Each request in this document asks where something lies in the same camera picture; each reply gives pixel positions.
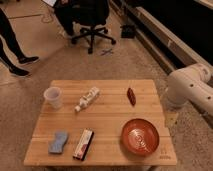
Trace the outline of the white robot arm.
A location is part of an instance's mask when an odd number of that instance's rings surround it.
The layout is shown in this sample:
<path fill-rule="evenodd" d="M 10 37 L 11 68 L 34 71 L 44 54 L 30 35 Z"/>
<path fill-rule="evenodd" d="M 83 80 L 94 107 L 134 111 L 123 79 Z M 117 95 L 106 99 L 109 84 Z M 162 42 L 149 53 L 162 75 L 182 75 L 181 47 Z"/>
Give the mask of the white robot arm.
<path fill-rule="evenodd" d="M 205 121 L 213 129 L 213 87 L 208 85 L 210 69 L 196 63 L 171 72 L 167 77 L 167 88 L 161 96 L 167 111 L 181 109 L 188 101 L 206 111 Z"/>

